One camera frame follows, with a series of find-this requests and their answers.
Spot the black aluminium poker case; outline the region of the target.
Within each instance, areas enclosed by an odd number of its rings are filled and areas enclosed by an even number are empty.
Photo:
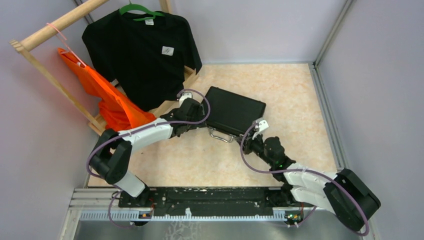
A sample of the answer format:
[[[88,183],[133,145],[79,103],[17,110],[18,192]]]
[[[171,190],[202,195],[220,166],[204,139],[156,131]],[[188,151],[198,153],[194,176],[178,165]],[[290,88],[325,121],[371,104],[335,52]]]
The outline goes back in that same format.
[[[231,143],[242,137],[254,121],[264,116],[267,104],[216,86],[211,86],[202,103],[210,112],[205,124],[212,138]]]

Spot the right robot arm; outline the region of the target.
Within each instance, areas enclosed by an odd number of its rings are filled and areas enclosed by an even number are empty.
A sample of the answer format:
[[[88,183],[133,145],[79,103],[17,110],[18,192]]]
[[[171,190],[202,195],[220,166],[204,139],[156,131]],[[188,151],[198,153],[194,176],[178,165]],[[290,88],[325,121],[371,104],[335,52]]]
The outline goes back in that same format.
[[[246,166],[282,182],[282,194],[289,203],[308,203],[322,208],[360,236],[370,232],[369,220],[381,207],[381,201],[352,170],[321,172],[303,166],[286,155],[276,136],[263,140],[260,134],[247,134],[238,143],[244,163],[247,163],[245,156],[253,153],[269,170],[256,169],[249,163]]]

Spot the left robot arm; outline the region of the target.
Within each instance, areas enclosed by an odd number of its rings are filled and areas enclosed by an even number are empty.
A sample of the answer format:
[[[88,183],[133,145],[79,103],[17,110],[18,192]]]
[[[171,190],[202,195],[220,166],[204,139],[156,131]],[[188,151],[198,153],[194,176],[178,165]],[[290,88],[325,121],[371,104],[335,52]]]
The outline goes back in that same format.
[[[132,154],[156,142],[204,127],[210,112],[211,106],[206,98],[198,102],[188,97],[178,108],[148,124],[123,131],[107,129],[89,154],[86,170],[91,176],[128,194],[135,206],[146,206],[150,189],[129,170]]]

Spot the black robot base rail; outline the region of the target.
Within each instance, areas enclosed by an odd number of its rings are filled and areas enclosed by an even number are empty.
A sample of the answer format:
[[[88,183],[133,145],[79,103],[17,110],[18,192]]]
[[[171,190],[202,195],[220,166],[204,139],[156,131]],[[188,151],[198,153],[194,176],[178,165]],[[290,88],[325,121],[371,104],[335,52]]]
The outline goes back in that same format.
[[[299,208],[280,187],[150,187],[138,197],[123,192],[120,208],[150,208],[156,217],[183,216],[189,209],[194,217],[271,216],[275,208]]]

